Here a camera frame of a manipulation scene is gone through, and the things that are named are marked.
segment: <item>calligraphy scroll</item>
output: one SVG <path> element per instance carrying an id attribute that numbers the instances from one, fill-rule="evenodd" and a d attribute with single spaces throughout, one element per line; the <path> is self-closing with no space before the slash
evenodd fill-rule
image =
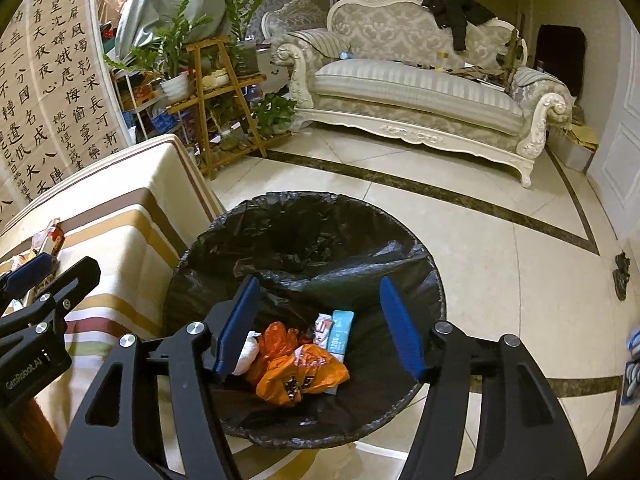
<path id="1" fill-rule="evenodd" d="M 98 63 L 88 0 L 22 2 L 0 38 L 0 227 L 127 146 Z"/>

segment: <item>black plastic bag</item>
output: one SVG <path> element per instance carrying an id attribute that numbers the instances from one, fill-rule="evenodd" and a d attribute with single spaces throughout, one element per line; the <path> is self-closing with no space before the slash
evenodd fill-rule
<path id="1" fill-rule="evenodd" d="M 231 377 L 211 391 L 227 434 L 273 448 L 341 446 L 384 426 L 414 398 L 420 384 L 399 362 L 380 307 L 380 279 L 393 279 L 423 334 L 446 307 L 433 257 L 398 220 L 329 193 L 288 191 L 242 202 L 181 258 L 164 305 L 165 335 L 203 320 L 248 274 L 262 288 L 257 332 L 273 321 L 306 332 L 318 313 L 354 311 L 344 361 L 351 378 L 335 396 L 306 395 L 281 408 Z"/>

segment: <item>silver screw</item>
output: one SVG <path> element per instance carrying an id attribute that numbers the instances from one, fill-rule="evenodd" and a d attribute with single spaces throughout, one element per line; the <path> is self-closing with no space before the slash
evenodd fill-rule
<path id="1" fill-rule="evenodd" d="M 133 343 L 136 342 L 136 336 L 133 334 L 125 334 L 120 338 L 120 346 L 124 348 L 129 348 Z"/>
<path id="2" fill-rule="evenodd" d="M 191 335 L 199 334 L 203 330 L 204 330 L 204 323 L 199 321 L 194 321 L 193 323 L 189 323 L 187 325 L 187 332 L 189 332 Z"/>
<path id="3" fill-rule="evenodd" d="M 436 323 L 436 332 L 447 335 L 453 332 L 453 327 L 451 323 L 448 323 L 447 321 L 439 321 Z"/>
<path id="4" fill-rule="evenodd" d="M 505 334 L 504 342 L 507 346 L 513 346 L 515 348 L 520 345 L 520 338 L 513 334 Z"/>

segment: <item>sofa seat cushion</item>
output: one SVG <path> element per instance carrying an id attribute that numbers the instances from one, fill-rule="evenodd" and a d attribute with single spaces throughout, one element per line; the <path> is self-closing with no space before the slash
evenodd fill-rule
<path id="1" fill-rule="evenodd" d="M 314 92 L 423 110 L 509 135 L 524 123 L 521 108 L 504 92 L 395 61 L 334 61 L 316 72 Z"/>

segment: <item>white door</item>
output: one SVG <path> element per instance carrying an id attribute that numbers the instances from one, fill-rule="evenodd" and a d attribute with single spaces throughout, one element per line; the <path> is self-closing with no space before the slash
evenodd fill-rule
<path id="1" fill-rule="evenodd" d="M 611 114 L 588 176 L 619 240 L 640 220 L 640 34 L 620 9 L 620 63 Z"/>

